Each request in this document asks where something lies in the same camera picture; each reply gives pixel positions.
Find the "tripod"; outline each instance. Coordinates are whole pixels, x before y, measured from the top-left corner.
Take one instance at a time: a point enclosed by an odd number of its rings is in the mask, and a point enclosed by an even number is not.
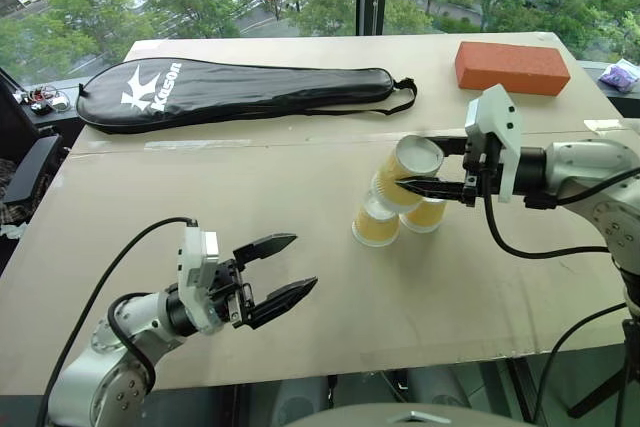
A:
[[[620,411],[624,402],[626,385],[632,381],[640,382],[640,319],[633,318],[622,321],[622,330],[624,331],[625,344],[624,365],[584,399],[571,407],[567,411],[569,417],[574,419],[582,417],[616,392],[620,392],[617,409]]]

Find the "plastic bag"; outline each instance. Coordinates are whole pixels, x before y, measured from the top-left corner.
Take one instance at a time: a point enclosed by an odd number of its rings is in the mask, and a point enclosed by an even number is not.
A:
[[[0,225],[0,237],[3,235],[7,236],[7,239],[19,239],[24,234],[24,231],[27,230],[27,223],[23,222],[20,225]]]
[[[631,92],[639,79],[640,68],[625,59],[609,65],[598,77],[598,80],[624,93]]]

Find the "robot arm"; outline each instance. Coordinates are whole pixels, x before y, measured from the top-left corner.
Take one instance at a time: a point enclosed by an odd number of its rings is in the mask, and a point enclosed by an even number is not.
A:
[[[464,182],[410,177],[397,184],[471,207],[487,189],[501,202],[524,196],[528,208],[564,206],[602,234],[624,280],[629,310],[640,316],[640,159],[627,146],[604,139],[521,147],[520,125],[513,101],[496,85],[470,103],[467,137],[431,138],[445,155],[463,156]],[[625,180],[589,190],[618,174]]]
[[[178,283],[154,294],[117,299],[98,322],[89,345],[60,375],[49,399],[49,417],[65,427],[126,427],[140,417],[155,382],[154,365],[196,332],[212,335],[225,323],[256,329],[290,310],[317,282],[294,282],[255,305],[242,280],[245,264],[269,257],[296,236],[275,234],[218,262],[215,232],[185,228],[178,251]]]

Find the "black cable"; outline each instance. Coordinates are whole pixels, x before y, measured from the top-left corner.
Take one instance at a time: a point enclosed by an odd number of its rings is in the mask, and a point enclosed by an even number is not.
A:
[[[613,424],[614,427],[622,427],[622,423],[624,421],[624,397],[627,391],[627,384],[629,383],[629,377],[631,374],[631,362],[628,357],[624,359],[624,367],[622,368],[624,372],[624,378],[622,380],[622,386],[618,391],[618,400],[616,402],[616,420]]]
[[[484,198],[484,211],[487,217],[487,223],[489,224],[489,231],[496,244],[511,255],[521,257],[523,259],[552,259],[554,257],[561,257],[563,255],[582,254],[591,252],[609,253],[609,249],[606,247],[571,247],[568,249],[551,250],[549,252],[524,252],[522,250],[515,249],[507,244],[496,225],[496,219],[493,215],[493,204],[491,202],[491,173],[484,171],[482,173],[482,197]]]
[[[140,232],[138,235],[136,235],[124,247],[124,249],[122,249],[120,251],[118,256],[113,260],[113,262],[111,262],[109,267],[107,267],[107,270],[105,270],[104,274],[102,274],[102,277],[100,277],[100,280],[98,280],[98,283],[94,287],[93,292],[91,292],[91,295],[89,296],[89,300],[87,300],[87,303],[85,304],[84,308],[82,309],[82,312],[80,313],[80,316],[78,317],[76,325],[73,327],[73,330],[71,331],[71,334],[69,334],[69,338],[67,339],[67,342],[64,344],[64,347],[62,348],[62,351],[60,352],[60,355],[58,356],[58,360],[56,360],[55,366],[53,367],[53,371],[51,372],[51,376],[49,377],[49,381],[47,382],[47,387],[45,388],[44,394],[42,395],[42,399],[40,400],[40,407],[38,409],[38,417],[36,418],[36,427],[45,426],[45,422],[47,420],[47,410],[48,410],[48,404],[49,404],[49,396],[51,395],[51,391],[53,390],[53,386],[55,385],[56,380],[58,380],[58,376],[60,375],[60,371],[62,370],[62,366],[64,365],[64,362],[67,359],[67,356],[69,355],[69,351],[71,350],[71,347],[73,346],[73,343],[75,342],[76,337],[78,336],[78,333],[80,332],[80,329],[82,328],[82,324],[84,324],[84,321],[86,320],[87,315],[89,315],[89,311],[91,310],[91,307],[93,307],[93,304],[95,303],[96,298],[98,297],[98,294],[102,290],[102,287],[104,286],[104,284],[107,282],[107,279],[109,278],[111,273],[118,266],[118,264],[120,263],[122,258],[125,255],[127,255],[127,253],[133,248],[133,246],[136,245],[145,235],[147,235],[149,232],[157,229],[158,227],[161,227],[161,226],[166,225],[166,224],[172,224],[172,223],[175,223],[175,222],[183,222],[183,223],[187,224],[188,226],[192,226],[192,227],[195,227],[195,226],[198,225],[197,221],[195,221],[194,219],[190,219],[188,217],[170,217],[168,219],[164,219],[164,220],[161,220],[159,222],[156,222],[155,224],[151,224],[149,227],[147,227],[142,232]]]
[[[556,342],[556,345],[553,346],[553,349],[551,349],[551,352],[549,353],[549,357],[547,358],[547,361],[544,364],[544,368],[542,369],[542,375],[540,376],[540,385],[538,387],[538,398],[536,399],[536,406],[535,406],[535,409],[533,410],[534,424],[538,422],[538,418],[540,417],[540,412],[542,411],[542,397],[544,395],[544,390],[547,387],[547,380],[549,379],[549,371],[551,370],[551,365],[553,364],[553,360],[556,358],[556,355],[558,354],[560,347],[562,347],[562,344],[564,344],[566,340],[569,337],[571,337],[574,334],[574,332],[580,329],[583,325],[599,317],[603,317],[612,312],[622,310],[626,307],[626,305],[627,304],[623,302],[621,304],[616,304],[612,307],[608,307],[604,310],[596,312],[595,314],[591,314],[588,317],[585,317],[581,321],[577,322],[575,325],[573,325],[573,327],[567,330],[564,334],[562,334],[562,337],[558,339],[558,341]]]
[[[572,204],[574,202],[579,202],[581,200],[584,200],[588,197],[591,197],[592,195],[597,194],[598,192],[607,189],[609,187],[611,187],[612,185],[617,184],[618,182],[622,182],[623,180],[628,179],[629,177],[633,177],[634,175],[638,175],[640,174],[640,167],[637,167],[635,169],[631,169],[631,170],[627,170],[626,172],[622,172],[621,174],[618,175],[614,175],[613,177],[611,177],[610,179],[607,179],[603,182],[600,182],[597,185],[594,185],[593,187],[580,192],[579,194],[576,195],[571,195],[569,197],[564,197],[562,199],[558,199],[558,205],[567,205],[567,204]]]
[[[145,370],[147,371],[147,394],[151,392],[153,386],[156,384],[156,369],[153,366],[153,363],[147,358],[146,355],[138,348],[136,345],[129,339],[129,336],[125,331],[122,330],[120,324],[116,319],[116,308],[127,300],[133,299],[135,297],[144,297],[145,295],[149,295],[149,292],[134,292],[132,294],[125,294],[121,297],[118,297],[114,300],[109,309],[107,310],[107,321],[109,322],[109,327],[113,330],[113,334],[122,342],[122,345],[126,347],[126,349],[133,355],[138,362],[140,362]]]
[[[404,396],[398,391],[398,389],[393,386],[393,383],[389,380],[389,377],[387,377],[387,373],[381,370],[380,375],[382,376],[382,380],[384,380],[385,384],[387,384],[387,387],[389,387],[389,390],[391,390],[391,393],[396,398],[396,400],[398,402],[407,402],[407,399],[405,399]]]

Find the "paper cup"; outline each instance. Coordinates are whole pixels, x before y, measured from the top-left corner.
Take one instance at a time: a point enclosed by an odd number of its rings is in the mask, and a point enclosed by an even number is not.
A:
[[[369,247],[384,247],[398,237],[400,222],[398,214],[385,209],[371,192],[351,225],[358,241]]]
[[[422,199],[415,210],[401,215],[400,220],[409,230],[419,234],[433,232],[442,223],[446,206],[446,200]]]
[[[376,199],[393,212],[411,212],[422,197],[397,186],[395,181],[413,175],[435,175],[443,159],[440,147],[429,139],[419,135],[404,137],[371,181]]]

